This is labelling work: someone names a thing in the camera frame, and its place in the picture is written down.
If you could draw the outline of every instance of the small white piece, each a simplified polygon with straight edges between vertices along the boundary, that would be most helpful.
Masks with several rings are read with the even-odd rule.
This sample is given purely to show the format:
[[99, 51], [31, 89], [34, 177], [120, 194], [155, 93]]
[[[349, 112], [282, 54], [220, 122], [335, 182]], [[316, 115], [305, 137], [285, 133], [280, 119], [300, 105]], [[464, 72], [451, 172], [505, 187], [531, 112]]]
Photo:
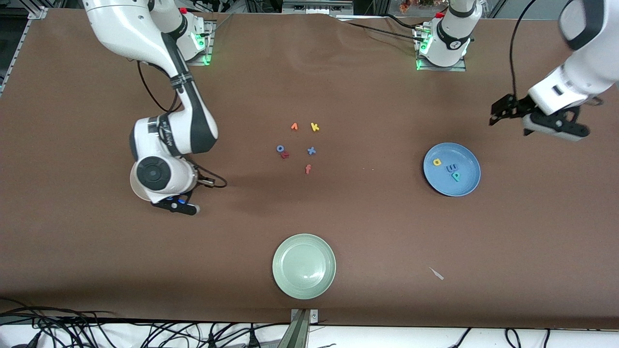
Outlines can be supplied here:
[[445, 277], [441, 276], [441, 274], [439, 272], [436, 272], [432, 267], [428, 267], [428, 268], [430, 268], [430, 270], [434, 273], [436, 277], [438, 277], [438, 279], [441, 279], [441, 280], [445, 279]]

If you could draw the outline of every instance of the light green plate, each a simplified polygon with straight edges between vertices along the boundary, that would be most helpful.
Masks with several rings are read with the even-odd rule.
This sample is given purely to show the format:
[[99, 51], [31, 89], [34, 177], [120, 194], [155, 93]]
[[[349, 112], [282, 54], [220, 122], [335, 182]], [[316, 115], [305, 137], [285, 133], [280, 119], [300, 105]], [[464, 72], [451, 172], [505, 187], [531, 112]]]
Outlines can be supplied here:
[[307, 233], [286, 239], [273, 257], [273, 277], [288, 296], [315, 298], [335, 278], [335, 255], [322, 238]]

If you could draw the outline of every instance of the green led light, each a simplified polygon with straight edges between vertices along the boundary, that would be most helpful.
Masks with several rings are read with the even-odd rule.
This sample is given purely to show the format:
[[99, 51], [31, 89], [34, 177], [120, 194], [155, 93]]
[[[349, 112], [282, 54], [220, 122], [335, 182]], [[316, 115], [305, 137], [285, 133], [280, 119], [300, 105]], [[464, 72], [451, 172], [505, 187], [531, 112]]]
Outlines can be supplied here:
[[194, 45], [196, 46], [197, 49], [202, 50], [204, 48], [204, 40], [202, 40], [200, 35], [194, 34], [191, 36], [191, 39], [193, 40]]
[[204, 65], [210, 65], [210, 58], [211, 58], [211, 54], [207, 54], [204, 57], [202, 57], [202, 63], [204, 63]]

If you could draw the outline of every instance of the plate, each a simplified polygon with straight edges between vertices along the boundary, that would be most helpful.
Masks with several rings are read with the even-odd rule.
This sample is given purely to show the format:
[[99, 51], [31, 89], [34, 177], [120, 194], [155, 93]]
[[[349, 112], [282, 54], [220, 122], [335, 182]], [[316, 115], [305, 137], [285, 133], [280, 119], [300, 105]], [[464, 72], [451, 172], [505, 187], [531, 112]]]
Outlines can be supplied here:
[[453, 142], [438, 144], [428, 151], [423, 159], [423, 173], [435, 190], [451, 197], [471, 193], [482, 178], [475, 155]]
[[288, 296], [299, 300], [318, 297], [335, 278], [333, 250], [315, 235], [294, 235], [275, 251], [273, 277]]

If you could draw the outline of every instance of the cable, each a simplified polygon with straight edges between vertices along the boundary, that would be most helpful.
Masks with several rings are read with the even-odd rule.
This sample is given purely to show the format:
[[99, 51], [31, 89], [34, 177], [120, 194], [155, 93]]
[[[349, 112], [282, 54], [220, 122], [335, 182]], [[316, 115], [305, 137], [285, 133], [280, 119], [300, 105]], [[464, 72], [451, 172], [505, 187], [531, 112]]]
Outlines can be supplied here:
[[249, 327], [251, 331], [249, 332], [249, 343], [247, 343], [247, 348], [262, 348], [260, 345], [260, 341], [256, 337], [256, 330], [254, 329], [254, 324], [251, 323]]
[[230, 323], [228, 325], [226, 325], [226, 327], [224, 327], [223, 329], [217, 331], [217, 333], [215, 333], [215, 340], [219, 340], [220, 337], [222, 337], [223, 333], [226, 332], [227, 329], [230, 329], [232, 326], [236, 325], [235, 323]]
[[[7, 310], [3, 313], [0, 313], [1, 317], [21, 317], [28, 319], [21, 319], [18, 321], [32, 320], [32, 328], [38, 328], [41, 333], [46, 334], [47, 336], [52, 338], [52, 343], [54, 347], [57, 347], [57, 344], [60, 344], [61, 347], [88, 347], [88, 348], [98, 348], [98, 343], [95, 339], [95, 335], [92, 331], [92, 325], [88, 320], [95, 320], [95, 325], [98, 326], [99, 330], [102, 332], [103, 336], [110, 343], [111, 347], [116, 348], [110, 338], [107, 336], [101, 324], [98, 322], [97, 313], [110, 313], [107, 311], [75, 311], [67, 308], [56, 308], [56, 307], [44, 307], [44, 306], [28, 306], [20, 301], [13, 300], [11, 298], [0, 297], [0, 300], [12, 302], [16, 305], [20, 305], [21, 307], [14, 308], [12, 310]], [[50, 317], [44, 315], [42, 311], [56, 311], [61, 313], [68, 313], [72, 315], [76, 315], [76, 317]], [[11, 324], [17, 321], [11, 321], [4, 324]], [[65, 331], [69, 337], [71, 338], [71, 343], [69, 345], [63, 343], [59, 340], [53, 329], [62, 329]]]
[[368, 11], [370, 10], [371, 7], [374, 6], [374, 0], [372, 0], [372, 2], [368, 5], [368, 8], [365, 9], [365, 12], [363, 13], [363, 15], [367, 15]]
[[144, 342], [142, 343], [142, 345], [140, 346], [141, 348], [148, 348], [149, 344], [159, 335], [161, 335], [163, 333], [163, 327], [165, 327], [166, 325], [168, 325], [167, 329], [170, 329], [172, 326], [176, 325], [176, 323], [168, 323], [168, 324], [164, 324], [161, 326], [157, 326], [157, 325], [152, 325], [154, 328], [156, 328], [155, 331], [149, 333], [148, 336], [146, 336], [146, 339], [144, 339]]
[[134, 325], [134, 326], [151, 326], [151, 328], [155, 327], [155, 328], [161, 329], [162, 331], [168, 331], [168, 332], [170, 332], [170, 333], [176, 333], [176, 334], [178, 334], [179, 336], [184, 336], [184, 337], [188, 337], [188, 338], [191, 338], [191, 339], [195, 339], [196, 341], [198, 341], [198, 342], [200, 342], [200, 343], [202, 343], [202, 344], [208, 344], [208, 343], [209, 343], [208, 341], [203, 341], [202, 339], [196, 339], [193, 335], [190, 335], [190, 334], [184, 334], [184, 333], [179, 333], [178, 331], [174, 331], [174, 330], [172, 330], [172, 329], [170, 329], [170, 328], [169, 328], [170, 326], [166, 328], [166, 327], [165, 327], [165, 324], [164, 324], [164, 325], [162, 325], [162, 326], [157, 326], [157, 325], [155, 325], [154, 323], [149, 323], [149, 324], [136, 324], [136, 323], [132, 323], [132, 322], [130, 322], [130, 321], [126, 321], [126, 320], [121, 320], [121, 321], [122, 321], [123, 323], [131, 324], [131, 325]]
[[217, 175], [217, 174], [213, 173], [212, 171], [210, 171], [210, 170], [208, 170], [208, 169], [204, 168], [203, 166], [201, 166], [201, 165], [199, 165], [198, 163], [196, 163], [196, 161], [194, 161], [193, 159], [190, 159], [190, 158], [189, 158], [189, 157], [187, 157], [187, 156], [181, 156], [181, 157], [182, 157], [182, 158], [184, 158], [187, 162], [189, 162], [189, 163], [193, 164], [195, 167], [197, 167], [197, 168], [199, 168], [200, 170], [202, 170], [203, 172], [206, 172], [206, 173], [208, 173], [208, 174], [210, 174], [210, 175], [212, 175], [212, 176], [216, 177], [217, 179], [219, 179], [219, 180], [223, 181], [223, 185], [214, 185], [214, 186], [213, 186], [214, 188], [224, 188], [224, 187], [228, 186], [228, 180], [226, 180], [224, 177], [222, 177], [222, 176], [220, 176], [220, 175]]
[[[168, 339], [166, 339], [165, 341], [161, 342], [161, 343], [159, 344], [159, 347], [160, 347], [160, 348], [161, 348], [161, 347], [163, 347], [166, 343], [168, 343], [168, 342], [170, 342], [170, 341], [174, 340], [174, 339], [175, 339], [174, 337], [179, 336], [179, 335], [180, 335], [180, 333], [181, 333], [181, 331], [187, 330], [187, 329], [189, 329], [191, 326], [194, 326], [194, 325], [197, 325], [197, 323], [191, 323], [191, 324], [189, 324], [189, 325], [185, 326], [184, 328], [180, 329], [178, 332], [176, 332], [176, 333], [174, 333], [173, 335], [171, 335], [170, 337], [168, 337]], [[187, 337], [183, 337], [183, 336], [181, 336], [181, 337], [177, 337], [177, 339], [178, 339], [178, 338], [184, 338], [184, 339], [186, 339], [186, 340], [187, 340], [187, 346], [189, 347], [189, 339], [188, 339]]]
[[174, 100], [172, 101], [172, 106], [169, 109], [164, 108], [163, 106], [161, 106], [161, 104], [159, 104], [159, 102], [157, 101], [157, 99], [155, 98], [155, 96], [153, 95], [153, 93], [150, 91], [149, 86], [146, 84], [146, 80], [144, 80], [144, 75], [142, 74], [142, 66], [140, 65], [140, 61], [137, 61], [137, 71], [140, 73], [140, 79], [142, 80], [142, 84], [144, 85], [144, 88], [146, 88], [146, 92], [149, 93], [151, 99], [153, 100], [153, 102], [155, 102], [155, 104], [157, 104], [157, 106], [159, 107], [159, 109], [165, 111], [165, 112], [174, 112], [176, 110], [178, 110], [178, 108], [181, 107], [182, 104], [179, 104], [174, 110], [172, 110], [172, 108], [174, 108], [174, 104], [176, 104], [176, 101], [178, 100], [178, 94], [176, 94], [176, 92], [174, 93]]
[[514, 92], [514, 99], [518, 100], [518, 96], [516, 95], [516, 73], [514, 72], [514, 39], [516, 38], [516, 32], [518, 31], [518, 27], [520, 26], [520, 22], [524, 17], [524, 14], [527, 13], [531, 5], [537, 0], [531, 0], [528, 5], [524, 8], [520, 17], [516, 21], [516, 25], [514, 26], [514, 32], [511, 34], [511, 40], [509, 41], [509, 70], [511, 71], [511, 87]]
[[451, 348], [459, 348], [460, 345], [462, 344], [462, 342], [464, 341], [464, 338], [466, 337], [466, 335], [469, 334], [471, 329], [472, 328], [467, 328], [466, 331], [464, 331], [464, 334], [462, 334], [462, 336], [460, 336], [460, 339], [458, 340], [458, 343], [456, 343], [453, 346], [451, 346]]
[[543, 340], [543, 348], [548, 346], [548, 339], [550, 338], [550, 329], [546, 329], [546, 338]]
[[222, 25], [223, 25], [223, 24], [224, 24], [224, 23], [225, 23], [228, 19], [231, 19], [231, 18], [232, 18], [232, 15], [233, 15], [233, 14], [230, 14], [230, 15], [228, 15], [228, 17], [224, 18], [224, 19], [223, 19], [223, 21], [222, 21], [221, 23], [219, 23], [219, 25], [218, 25], [218, 26], [216, 26], [216, 27], [215, 27], [215, 30], [213, 30], [213, 31], [212, 31], [212, 32], [210, 32], [210, 33], [202, 33], [202, 34], [200, 34], [200, 37], [207, 37], [207, 36], [212, 35], [213, 33], [215, 33], [215, 32], [217, 31], [217, 29], [219, 29], [219, 28], [220, 28], [220, 27], [221, 27], [221, 26], [222, 26]]
[[[187, 348], [191, 348], [191, 344], [189, 343], [189, 339], [188, 339], [187, 337], [184, 337], [184, 336], [181, 336], [181, 337], [176, 337], [176, 338], [173, 338], [173, 339], [169, 339], [169, 338], [168, 338], [168, 339], [166, 340], [166, 343], [168, 343], [168, 342], [172, 342], [172, 341], [174, 341], [175, 339], [184, 339], [184, 340], [187, 342]], [[159, 348], [164, 348], [164, 347], [163, 347], [163, 343], [159, 344]]]
[[254, 331], [255, 331], [255, 330], [258, 330], [258, 329], [268, 328], [269, 326], [275, 326], [275, 325], [290, 325], [290, 323], [272, 323], [272, 324], [265, 324], [265, 325], [262, 325], [262, 326], [258, 326], [258, 327], [254, 328], [254, 329], [251, 329], [251, 328], [243, 328], [243, 329], [237, 330], [236, 332], [231, 333], [231, 334], [229, 334], [229, 335], [227, 335], [227, 336], [225, 336], [225, 337], [221, 337], [219, 340], [220, 340], [220, 341], [222, 341], [222, 340], [224, 340], [224, 339], [228, 339], [228, 338], [230, 338], [230, 337], [232, 337], [232, 336], [234, 336], [234, 335], [237, 335], [237, 334], [241, 333], [242, 331], [244, 331], [244, 332], [242, 332], [240, 335], [237, 335], [237, 336], [236, 336], [236, 337], [234, 337], [233, 339], [229, 340], [228, 342], [226, 342], [224, 345], [220, 346], [219, 348], [223, 348], [224, 346], [226, 346], [226, 345], [227, 345], [227, 344], [229, 344], [230, 342], [232, 342], [232, 341], [234, 341], [235, 339], [237, 339], [237, 338], [241, 337], [242, 335], [248, 334], [248, 333], [249, 333], [250, 331], [252, 331], [252, 330], [254, 330]]
[[385, 34], [395, 35], [397, 37], [409, 38], [409, 39], [415, 40], [415, 41], [423, 41], [422, 38], [418, 38], [418, 37], [411, 37], [411, 36], [408, 36], [408, 35], [398, 34], [398, 33], [394, 33], [394, 32], [388, 32], [387, 30], [373, 28], [373, 27], [368, 27], [366, 25], [361, 25], [361, 24], [356, 24], [356, 23], [350, 23], [350, 22], [346, 22], [346, 23], [348, 23], [350, 25], [354, 25], [356, 27], [360, 27], [360, 28], [374, 30], [376, 32], [381, 32], [381, 33], [385, 33]]
[[[511, 342], [511, 340], [509, 339], [509, 332], [512, 331], [514, 333], [514, 335], [516, 335], [516, 342], [518, 343], [518, 346], [514, 346], [514, 344]], [[509, 345], [511, 346], [511, 348], [522, 348], [522, 345], [520, 344], [520, 337], [518, 336], [518, 333], [516, 332], [515, 329], [505, 329], [505, 339], [507, 340], [507, 343], [509, 343]]]
[[379, 16], [381, 16], [381, 17], [389, 17], [392, 20], [395, 20], [396, 23], [398, 23], [399, 25], [401, 25], [401, 26], [403, 26], [405, 28], [409, 28], [409, 29], [414, 29], [415, 26], [418, 25], [418, 24], [415, 24], [415, 25], [406, 24], [403, 21], [399, 20], [396, 16], [394, 16], [392, 14], [388, 14], [388, 13], [383, 13], [383, 14], [380, 14]]
[[41, 338], [41, 332], [42, 331], [37, 332], [37, 334], [30, 340], [30, 342], [28, 342], [26, 348], [37, 348], [38, 340], [39, 338]]

